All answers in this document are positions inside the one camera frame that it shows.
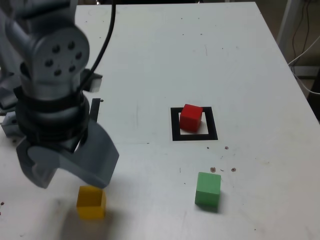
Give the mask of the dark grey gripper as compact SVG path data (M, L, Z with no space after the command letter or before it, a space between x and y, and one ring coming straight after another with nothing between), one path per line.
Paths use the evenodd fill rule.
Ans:
M75 136L40 141L32 147L27 139L22 139L16 153L23 174L37 187L46 189L60 168L88 185L104 189L110 183L119 153L108 133L95 121L88 123L86 139L77 148L81 139Z

